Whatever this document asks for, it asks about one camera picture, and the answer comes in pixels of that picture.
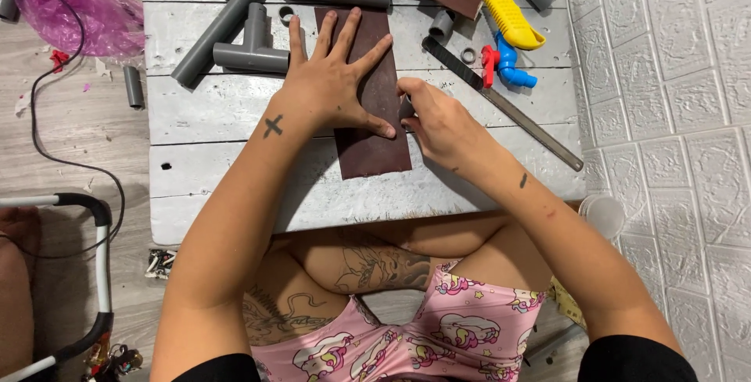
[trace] gray painted wooden table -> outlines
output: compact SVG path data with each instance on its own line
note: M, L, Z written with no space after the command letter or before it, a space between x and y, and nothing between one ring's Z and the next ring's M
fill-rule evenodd
M539 79L534 89L494 86L522 111L576 154L580 154L569 19L565 0L538 13L526 0L515 0L548 42L519 52L518 68ZM288 49L287 29L278 20L283 0L262 0L268 9L273 46ZM220 12L223 0L144 0L148 86L149 179L155 243L183 240L193 218L219 183L243 142L258 124L278 77L224 74L214 67L193 91L169 75L203 30ZM293 4L310 53L317 35L313 5ZM388 10L399 77L419 77L459 99L469 112L524 166L564 199L584 195L584 178L533 140L511 119L422 51L420 41L438 12L427 0L393 0ZM465 47L478 53L492 44L489 16L458 22L448 50ZM243 39L242 32L235 43ZM473 68L478 72L480 61ZM496 205L465 181L425 162L408 135L412 171L342 180L333 133L320 132L309 142L287 183L275 232L297 231L372 220L488 210Z

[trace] left hand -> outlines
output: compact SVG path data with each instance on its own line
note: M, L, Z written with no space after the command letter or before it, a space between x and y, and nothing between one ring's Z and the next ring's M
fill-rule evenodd
M275 100L294 104L313 114L317 127L365 128L381 137L393 138L396 130L384 119L367 113L358 101L358 85L391 47L391 34L384 36L365 56L347 64L347 55L358 30L362 12L350 11L336 43L329 51L336 24L336 13L329 11L321 24L310 59L306 59L300 40L300 18L289 23L290 60L287 78Z

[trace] white textured wall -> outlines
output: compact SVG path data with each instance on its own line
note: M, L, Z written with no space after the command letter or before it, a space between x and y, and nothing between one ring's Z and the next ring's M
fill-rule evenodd
M699 379L751 380L751 0L568 2L587 190Z

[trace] plastic bag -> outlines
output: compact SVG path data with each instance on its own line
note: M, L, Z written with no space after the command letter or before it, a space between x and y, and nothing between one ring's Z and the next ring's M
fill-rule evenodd
M135 0L65 0L83 22L82 55L107 57L122 64L144 51L144 9ZM25 20L44 41L73 53L80 27L59 0L16 0Z

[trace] black cable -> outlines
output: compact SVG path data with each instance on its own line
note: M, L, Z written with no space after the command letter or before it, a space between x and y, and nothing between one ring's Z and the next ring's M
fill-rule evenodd
M37 110L36 110L36 92L37 92L37 85L39 84L42 79L44 79L46 76L54 73L56 70L62 69L65 65L71 63L74 59L76 59L80 53L81 50L83 50L83 43L84 38L86 36L86 28L83 26L83 21L81 21L81 17L78 16L76 11L73 9L72 6L70 6L70 3L66 2L65 0L59 0L60 3L62 3L66 8L70 10L70 13L73 14L73 17L76 19L76 22L78 22L78 27L81 30L81 41L78 44L78 48L73 53L73 55L70 55L69 58L62 61L60 65L57 65L55 68L52 68L51 70L45 72L44 74L40 75L39 78L37 78L34 81L34 84L32 85L32 94L31 99L29 100L29 111L32 115L32 142L34 143L34 148L37 150L39 154L41 154L44 158L49 159L53 162L62 163L64 165L71 165L71 166L78 166L79 168L86 168L91 169L93 171L99 171L103 174L106 174L108 177L112 178L112 181L115 182L115 186L117 186L117 191L120 194L120 214L117 218L117 223L112 228L112 231L110 231L107 234L107 237L105 237L103 240L98 241L97 243L94 243L86 248L84 248L81 251L73 252L71 254L65 254L62 256L43 256L39 254L33 254L32 252L27 251L24 249L20 244L17 242L14 242L10 237L4 236L3 238L6 238L7 240L13 242L19 250L21 250L23 253L28 254L29 256L36 257L38 259L67 259L68 257L78 256L80 254L83 254L87 251L93 250L97 247L99 247L102 243L111 242L115 239L117 236L117 233L120 231L120 227L122 226L122 219L125 217L126 214L126 193L125 190L122 189L122 184L120 184L120 180L110 171L103 168L97 168L96 166L90 166L90 165L83 165L82 163L76 163L71 162L68 160L58 159L57 157L50 156L49 154L45 153L41 147L39 147L39 139L37 139Z

